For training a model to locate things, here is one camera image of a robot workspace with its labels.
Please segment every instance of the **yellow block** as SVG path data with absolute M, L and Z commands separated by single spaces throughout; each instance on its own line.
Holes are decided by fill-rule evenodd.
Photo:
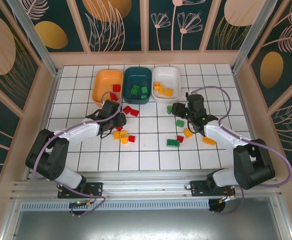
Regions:
M 207 138 L 206 136 L 204 136 L 204 138 L 202 139 L 202 141 L 206 144 L 210 144 L 210 145 L 215 145 L 216 142 L 210 138 Z
M 128 137 L 129 137 L 129 135 L 128 135 L 127 131 L 121 131 L 120 132 L 120 142 L 122 144 L 128 143 Z
M 190 132 L 190 130 L 188 128 L 184 129 L 184 135 L 186 136 L 186 138 L 190 138 L 193 133 Z
M 165 87 L 163 85 L 160 85 L 160 87 L 159 87 L 159 95 L 164 94 L 164 90 L 165 90 Z
M 115 131 L 115 132 L 114 132 L 114 139 L 115 139 L 115 140 L 120 139 L 120 133 L 119 133 L 118 131 Z
M 165 95 L 168 96 L 168 97 L 171 97 L 172 93 L 173 93 L 173 91 L 170 88 L 167 88 L 166 91 L 165 91 Z

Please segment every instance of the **green block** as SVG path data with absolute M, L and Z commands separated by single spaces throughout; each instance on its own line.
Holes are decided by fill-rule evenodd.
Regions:
M 147 89 L 146 86 L 143 86 L 143 87 L 141 88 L 141 90 L 142 90 L 142 93 L 143 93 L 143 94 L 147 94 L 147 93 L 148 93 L 148 89 Z
M 177 127 L 181 127 L 181 128 L 183 128 L 184 125 L 185 125 L 185 122 L 184 122 L 184 121 L 182 121 L 182 120 L 177 120 L 177 121 L 176 121 L 176 126 L 177 126 Z
M 171 111 L 172 111 L 172 106 L 167 106 L 167 114 L 171 114 Z
M 180 142 L 178 140 L 174 139 L 167 139 L 167 147 L 174 147 L 178 148 L 180 145 Z
M 139 91 L 139 86 L 138 85 L 132 86 L 131 94 L 137 95 L 138 91 Z

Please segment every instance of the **robotic arm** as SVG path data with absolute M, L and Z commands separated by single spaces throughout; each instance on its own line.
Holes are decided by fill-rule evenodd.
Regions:
M 89 123 L 91 120 L 106 119 L 118 110 L 119 103 L 107 100 L 102 109 L 98 109 L 93 114 L 88 115 L 82 122 L 84 124 L 62 134 L 57 137 L 48 149 L 52 149 L 51 153 L 44 152 L 38 162 L 36 171 L 50 181 L 57 181 L 67 185 L 72 189 L 76 189 L 80 193 L 86 190 L 86 179 L 70 168 L 66 167 L 66 157 L 68 148 L 75 146 L 87 138 L 94 136 L 102 136 L 106 131 L 112 131 L 116 127 L 122 127 L 127 123 L 126 116 L 123 113 L 118 113 L 115 117 L 108 121 L 100 123 Z M 55 132 L 44 129 L 39 132 L 28 156 L 26 166 L 33 169 L 35 161 L 43 146 L 54 135 L 63 132 L 58 130 Z
M 267 180 L 274 178 L 275 170 L 268 150 L 246 143 L 234 137 L 234 131 L 222 127 L 218 118 L 207 114 L 204 108 L 204 98 L 199 94 L 186 94 L 188 107 L 183 103 L 174 103 L 172 114 L 188 121 L 195 133 L 213 139 L 234 155 L 234 167 L 217 170 L 207 175 L 207 188 L 213 192 L 224 186 L 239 185 L 243 189 L 250 189 Z M 265 145 L 261 139 L 251 142 Z

